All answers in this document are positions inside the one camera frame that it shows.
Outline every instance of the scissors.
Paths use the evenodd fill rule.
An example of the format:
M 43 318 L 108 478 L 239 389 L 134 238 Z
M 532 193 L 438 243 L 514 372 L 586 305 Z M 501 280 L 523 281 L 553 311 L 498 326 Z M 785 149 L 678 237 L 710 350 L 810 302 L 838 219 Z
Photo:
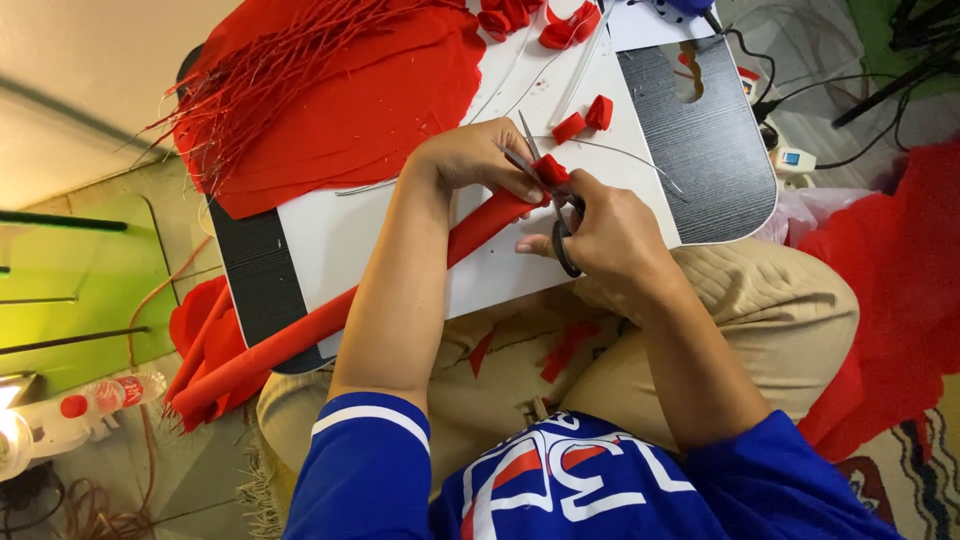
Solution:
M 537 144 L 534 142 L 533 136 L 530 135 L 530 128 L 527 126 L 527 121 L 525 118 L 523 118 L 522 112 L 518 110 L 517 113 L 520 115 L 520 123 L 523 124 L 523 132 L 526 135 L 525 138 L 527 139 L 527 146 L 530 147 L 530 153 L 533 155 L 534 160 L 539 160 L 540 151 L 537 149 Z M 584 201 L 583 197 L 579 195 L 564 193 L 559 189 L 547 185 L 540 178 L 540 174 L 534 170 L 531 164 L 518 156 L 516 152 L 504 146 L 497 146 L 499 147 L 500 151 L 503 152 L 504 156 L 506 156 L 507 161 L 509 161 L 514 167 L 530 175 L 530 177 L 534 179 L 534 182 L 536 182 L 540 188 L 550 193 L 550 197 L 553 199 L 553 210 L 557 212 L 557 221 L 553 223 L 553 233 L 551 235 L 553 240 L 553 251 L 557 254 L 557 260 L 560 261 L 560 265 L 564 268 L 566 274 L 571 278 L 579 278 L 581 275 L 580 269 L 570 261 L 570 257 L 568 257 L 566 254 L 564 238 L 573 236 L 573 233 L 570 232 L 570 228 L 566 225 L 566 222 L 564 221 L 564 215 L 560 212 L 560 208 L 564 205 L 564 203 L 569 203 L 571 206 L 573 206 L 577 213 L 580 214 L 580 217 L 583 217 L 584 212 L 587 211 L 587 203 Z

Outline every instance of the red bottle cap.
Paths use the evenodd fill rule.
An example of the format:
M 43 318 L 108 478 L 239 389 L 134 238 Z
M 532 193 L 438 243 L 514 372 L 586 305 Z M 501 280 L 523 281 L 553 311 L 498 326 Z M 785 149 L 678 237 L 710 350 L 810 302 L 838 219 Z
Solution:
M 86 413 L 86 398 L 79 394 L 67 396 L 60 402 L 60 414 L 64 418 L 77 418 Z

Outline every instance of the beige pants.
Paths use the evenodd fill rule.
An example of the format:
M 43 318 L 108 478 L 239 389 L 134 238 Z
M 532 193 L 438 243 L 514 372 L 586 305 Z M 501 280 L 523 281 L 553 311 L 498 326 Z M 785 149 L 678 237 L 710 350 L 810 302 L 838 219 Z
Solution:
M 853 340 L 858 310 L 847 284 L 815 258 L 752 239 L 672 254 L 763 395 L 795 422 L 803 418 Z M 535 419 L 532 403 L 539 397 L 675 448 L 650 376 L 645 335 L 616 314 L 616 304 L 583 278 L 447 321 L 428 388 L 434 485 L 523 430 Z M 583 320 L 603 330 L 547 383 L 541 360 L 565 325 Z M 477 379 L 467 353 L 494 324 Z M 261 394 L 263 434 L 294 472 L 309 450 L 330 376 L 328 369 L 272 375 Z

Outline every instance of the person's left hand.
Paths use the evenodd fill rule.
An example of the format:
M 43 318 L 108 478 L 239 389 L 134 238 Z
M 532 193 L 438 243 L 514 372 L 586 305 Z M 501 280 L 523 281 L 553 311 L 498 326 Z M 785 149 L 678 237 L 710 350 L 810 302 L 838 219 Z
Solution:
M 533 179 L 513 166 L 497 145 L 516 152 L 528 163 L 533 155 L 514 121 L 506 116 L 462 126 L 436 135 L 417 147 L 404 169 L 435 170 L 447 190 L 482 184 L 490 191 L 510 190 L 532 204 L 543 201 L 543 191 Z

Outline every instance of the white stripe on sleeve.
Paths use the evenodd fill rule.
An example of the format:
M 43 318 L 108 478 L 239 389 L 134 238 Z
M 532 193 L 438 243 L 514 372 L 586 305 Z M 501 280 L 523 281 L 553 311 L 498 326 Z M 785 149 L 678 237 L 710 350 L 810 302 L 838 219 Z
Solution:
M 430 443 L 427 442 L 426 433 L 423 432 L 423 429 L 410 418 L 385 406 L 357 405 L 340 409 L 337 412 L 318 420 L 317 423 L 313 425 L 313 429 L 310 430 L 310 437 L 312 438 L 317 433 L 329 428 L 330 426 L 333 426 L 334 424 L 344 422 L 345 420 L 352 420 L 354 418 L 382 418 L 383 420 L 393 422 L 401 428 L 413 433 L 413 435 L 417 437 L 417 440 L 419 440 L 426 449 L 427 454 L 430 455 Z

